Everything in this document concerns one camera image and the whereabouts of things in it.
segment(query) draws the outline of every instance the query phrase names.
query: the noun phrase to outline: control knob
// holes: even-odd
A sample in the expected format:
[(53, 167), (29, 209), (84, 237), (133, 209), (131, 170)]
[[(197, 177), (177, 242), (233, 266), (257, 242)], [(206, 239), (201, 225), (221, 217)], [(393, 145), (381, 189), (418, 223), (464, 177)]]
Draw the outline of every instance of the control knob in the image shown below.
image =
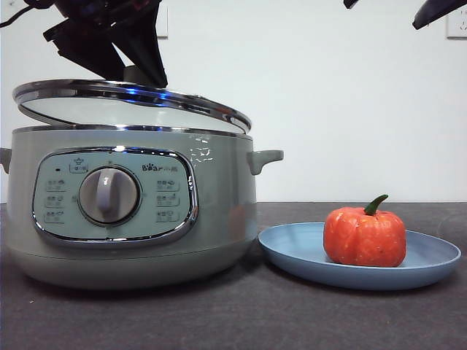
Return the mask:
[(81, 184), (80, 207), (95, 222), (116, 224), (136, 210), (139, 189), (132, 175), (118, 168), (100, 168)]

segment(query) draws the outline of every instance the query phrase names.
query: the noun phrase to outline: table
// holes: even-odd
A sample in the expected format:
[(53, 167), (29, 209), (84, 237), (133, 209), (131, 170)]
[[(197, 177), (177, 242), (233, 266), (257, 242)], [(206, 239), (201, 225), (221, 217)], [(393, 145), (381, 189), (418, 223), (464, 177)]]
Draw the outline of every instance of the table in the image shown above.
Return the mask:
[[(343, 203), (259, 203), (258, 228), (324, 221)], [(346, 203), (356, 206), (358, 203)], [(384, 203), (408, 230), (467, 252), (467, 203)], [(2, 216), (6, 207), (1, 206)], [(467, 349), (467, 259), (445, 280), (397, 292), (341, 289), (266, 262), (255, 242), (198, 281), (91, 292), (24, 276), (1, 251), (3, 350)]]

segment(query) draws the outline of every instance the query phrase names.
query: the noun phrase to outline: stainless steel rim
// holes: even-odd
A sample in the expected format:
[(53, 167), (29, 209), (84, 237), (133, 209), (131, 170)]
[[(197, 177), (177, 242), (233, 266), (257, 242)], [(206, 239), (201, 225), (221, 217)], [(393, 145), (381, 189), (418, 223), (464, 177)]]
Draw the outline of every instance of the stainless steel rim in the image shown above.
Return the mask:
[(150, 131), (150, 132), (164, 132), (164, 133), (199, 133), (203, 135), (215, 136), (228, 136), (238, 139), (245, 139), (252, 141), (252, 137), (243, 133), (229, 133), (228, 131), (215, 131), (205, 129), (191, 129), (191, 128), (170, 128), (166, 126), (156, 125), (100, 125), (100, 124), (76, 124), (76, 125), (39, 125), (28, 126), (25, 128), (14, 129), (13, 134), (28, 133), (34, 131), (54, 131), (54, 130), (107, 130), (107, 131)]
[[(36, 196), (36, 186), (37, 179), (39, 175), (39, 170), (42, 163), (52, 157), (53, 155), (65, 155), (76, 152), (124, 152), (124, 153), (135, 153), (135, 154), (148, 154), (154, 155), (164, 155), (166, 157), (177, 158), (181, 161), (185, 170), (187, 172), (188, 178), (188, 192), (190, 196), (190, 208), (188, 210), (188, 215), (179, 224), (175, 229), (169, 230), (164, 233), (159, 233), (156, 235), (146, 235), (135, 238), (119, 238), (119, 239), (110, 239), (110, 238), (101, 238), (101, 239), (86, 239), (86, 238), (72, 238), (66, 236), (60, 236), (55, 233), (51, 233), (45, 230), (39, 223), (36, 212), (34, 211), (34, 201)], [(42, 237), (61, 246), (67, 246), (71, 248), (96, 248), (96, 249), (114, 249), (118, 247), (128, 247), (134, 248), (136, 246), (146, 246), (150, 244), (164, 244), (183, 237), (196, 223), (199, 214), (199, 202), (198, 202), (198, 188), (195, 179), (195, 170), (191, 165), (190, 161), (182, 154), (164, 149), (152, 149), (152, 148), (141, 148), (141, 147), (128, 147), (122, 150), (117, 150), (117, 146), (112, 147), (74, 147), (70, 149), (60, 149), (56, 152), (50, 153), (44, 159), (42, 159), (41, 164), (37, 169), (36, 180), (34, 183), (34, 195), (32, 198), (32, 207), (31, 207), (31, 218), (34, 223), (36, 232), (38, 232)]]
[(56, 79), (30, 82), (13, 90), (13, 98), (20, 110), (31, 118), (51, 124), (74, 124), (66, 120), (43, 115), (23, 106), (25, 102), (43, 98), (104, 98), (125, 101), (131, 104), (152, 107), (181, 109), (186, 112), (202, 114), (230, 123), (248, 133), (250, 119), (231, 107), (211, 101), (202, 96), (185, 95), (170, 90), (157, 89), (128, 82), (106, 80)]

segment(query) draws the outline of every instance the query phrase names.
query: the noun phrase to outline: blue plate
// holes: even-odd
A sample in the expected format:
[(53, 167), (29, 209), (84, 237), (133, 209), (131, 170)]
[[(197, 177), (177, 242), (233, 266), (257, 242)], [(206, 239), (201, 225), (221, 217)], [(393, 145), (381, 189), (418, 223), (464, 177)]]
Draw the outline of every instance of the blue plate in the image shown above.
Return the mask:
[(397, 290), (427, 286), (449, 275), (460, 250), (440, 238), (406, 234), (406, 258), (397, 268), (336, 264), (323, 248), (322, 222), (270, 227), (259, 235), (267, 258), (295, 276), (336, 287)]

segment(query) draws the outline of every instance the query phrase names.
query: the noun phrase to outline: pumpkin stem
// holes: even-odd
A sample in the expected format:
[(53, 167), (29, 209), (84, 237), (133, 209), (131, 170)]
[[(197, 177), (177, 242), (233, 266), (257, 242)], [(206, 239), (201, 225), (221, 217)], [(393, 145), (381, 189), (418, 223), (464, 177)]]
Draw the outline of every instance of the pumpkin stem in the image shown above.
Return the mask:
[(377, 213), (378, 206), (389, 197), (389, 195), (381, 195), (374, 201), (372, 201), (369, 205), (365, 208), (365, 214), (373, 216)]

